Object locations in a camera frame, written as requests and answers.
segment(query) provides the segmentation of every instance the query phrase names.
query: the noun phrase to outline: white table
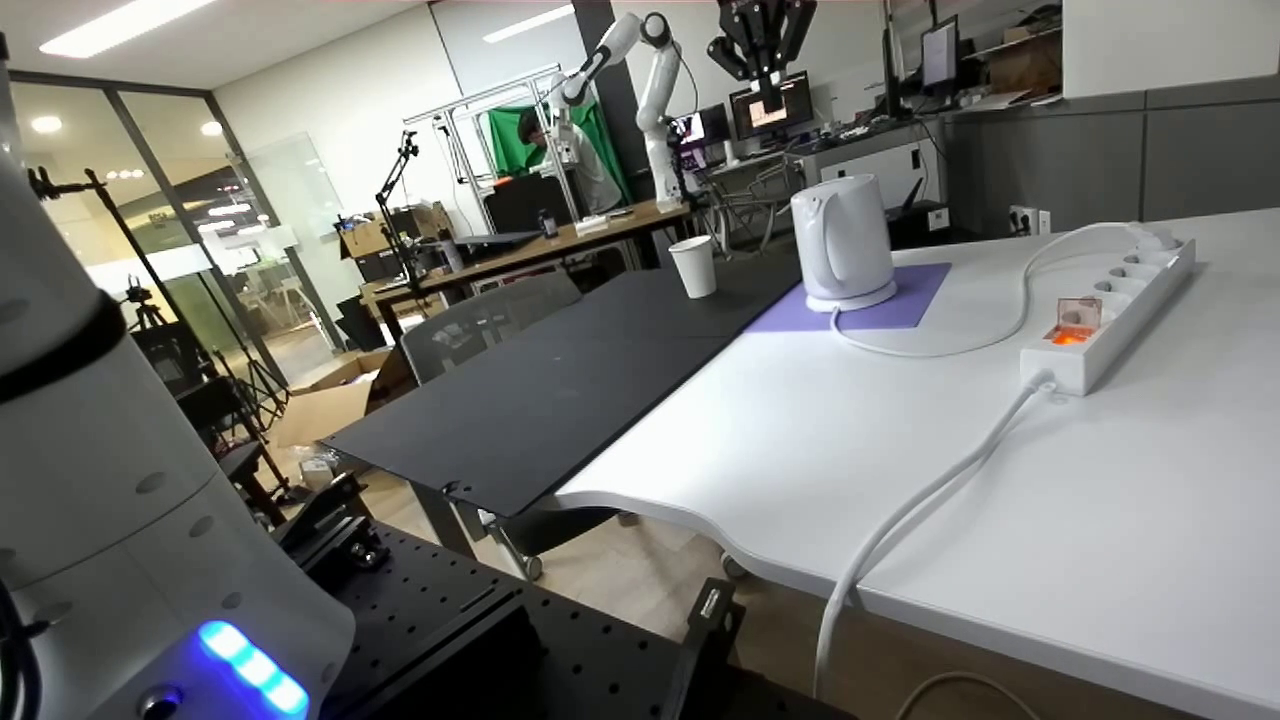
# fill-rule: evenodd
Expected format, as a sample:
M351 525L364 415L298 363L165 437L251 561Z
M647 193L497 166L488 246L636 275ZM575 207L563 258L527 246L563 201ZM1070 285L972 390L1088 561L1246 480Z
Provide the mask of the white table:
M862 583L877 616L1205 717L1280 717L1280 212L1169 224L1202 275L1088 398L1036 405ZM952 258L923 328L1002 325L1027 244ZM595 455L562 502L687 525L823 597L873 529L959 461L1019 388L1015 339L881 361L827 333L745 333Z

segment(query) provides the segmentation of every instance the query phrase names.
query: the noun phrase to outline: ceiling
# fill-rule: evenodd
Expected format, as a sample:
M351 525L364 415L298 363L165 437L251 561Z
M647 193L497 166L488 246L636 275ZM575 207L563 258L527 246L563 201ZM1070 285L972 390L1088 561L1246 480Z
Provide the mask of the ceiling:
M39 57L39 44L125 0L0 0L11 67L173 88L225 88L308 46L421 6L426 0L212 0L208 6L98 59Z

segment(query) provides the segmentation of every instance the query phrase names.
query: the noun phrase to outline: blue light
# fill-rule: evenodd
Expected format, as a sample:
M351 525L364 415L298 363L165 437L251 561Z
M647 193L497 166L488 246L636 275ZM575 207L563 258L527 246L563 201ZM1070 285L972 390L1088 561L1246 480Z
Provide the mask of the blue light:
M206 624L202 628L202 644L220 658L234 658L234 656L241 656L248 646L246 631L237 631L225 620Z
M305 717L305 712L308 712L308 693L298 689L298 680L281 676L281 680L268 689L268 703L275 703L275 712L286 712L286 717Z
M237 624L208 620L196 637L208 656L225 658L225 668L234 668L237 680L263 700L268 717L308 717L308 693L291 676L286 676L281 664L259 651Z
M246 685L251 685L251 689L268 689L268 685L281 676L281 668L275 668L274 656L263 656L263 651L248 651L248 656L237 658L234 668L237 668L237 676L241 676Z

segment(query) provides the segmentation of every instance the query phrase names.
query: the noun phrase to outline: purple mat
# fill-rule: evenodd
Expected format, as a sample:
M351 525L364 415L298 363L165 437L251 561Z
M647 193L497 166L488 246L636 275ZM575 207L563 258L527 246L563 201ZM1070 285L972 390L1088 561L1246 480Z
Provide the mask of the purple mat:
M845 311L840 328L916 328L946 286L952 265L903 265L894 269L897 296L884 305ZM797 285L785 298L778 298L748 333L827 333L827 314L805 305L805 285Z

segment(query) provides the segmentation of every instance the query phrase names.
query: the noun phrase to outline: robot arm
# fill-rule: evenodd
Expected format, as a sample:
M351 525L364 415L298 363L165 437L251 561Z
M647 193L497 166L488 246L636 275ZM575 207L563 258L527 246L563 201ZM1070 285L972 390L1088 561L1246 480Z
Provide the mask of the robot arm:
M754 80L778 109L785 67L800 57L815 0L722 0L722 28L708 57L734 74Z
M647 10L643 21L636 21L631 10L619 14L600 44L591 46L591 57L562 85L563 103L582 103L588 85L629 59L629 53L636 44L647 44L656 57L647 63L647 80L643 80L643 94L640 94L640 113L636 113L636 127L643 132L643 153L647 153L647 166L654 166L654 184L656 184L656 201L660 203L677 203L681 201L681 178L677 178L677 154L669 145L669 103L674 103L674 88L677 88L677 71L681 71L681 44L669 28L669 14Z

